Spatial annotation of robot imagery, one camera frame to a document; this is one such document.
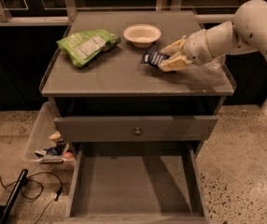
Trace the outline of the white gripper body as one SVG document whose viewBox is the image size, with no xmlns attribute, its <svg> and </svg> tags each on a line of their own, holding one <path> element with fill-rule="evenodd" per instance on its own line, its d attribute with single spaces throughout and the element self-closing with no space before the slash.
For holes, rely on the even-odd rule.
<svg viewBox="0 0 267 224">
<path fill-rule="evenodd" d="M 183 54 L 186 55 L 194 64 L 202 65 L 210 63 L 214 59 L 208 48 L 206 33 L 207 31 L 202 29 L 191 34 L 187 37 L 182 47 Z"/>
</svg>

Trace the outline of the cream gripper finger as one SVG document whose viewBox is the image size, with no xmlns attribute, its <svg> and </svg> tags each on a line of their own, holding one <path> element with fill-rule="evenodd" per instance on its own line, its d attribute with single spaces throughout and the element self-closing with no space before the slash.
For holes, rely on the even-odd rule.
<svg viewBox="0 0 267 224">
<path fill-rule="evenodd" d="M 161 50 L 161 53 L 172 56 L 175 53 L 182 50 L 184 44 L 186 43 L 187 37 L 184 35 L 176 42 L 172 43 L 171 45 L 168 45 L 167 47 L 164 47 Z"/>
<path fill-rule="evenodd" d="M 162 61 L 159 64 L 159 68 L 163 72 L 179 71 L 187 68 L 190 63 L 192 63 L 192 60 L 190 60 L 186 55 L 177 52 L 169 59 Z"/>
</svg>

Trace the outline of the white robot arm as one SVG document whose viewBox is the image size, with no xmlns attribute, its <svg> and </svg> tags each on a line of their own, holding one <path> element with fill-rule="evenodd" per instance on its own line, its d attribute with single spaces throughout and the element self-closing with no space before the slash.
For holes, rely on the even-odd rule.
<svg viewBox="0 0 267 224">
<path fill-rule="evenodd" d="M 259 51 L 267 62 L 267 2 L 250 0 L 242 4 L 232 21 L 183 36 L 162 49 L 169 56 L 159 63 L 164 72 L 178 71 L 188 64 L 210 63 L 222 55 Z M 267 98 L 261 106 L 267 116 Z"/>
</svg>

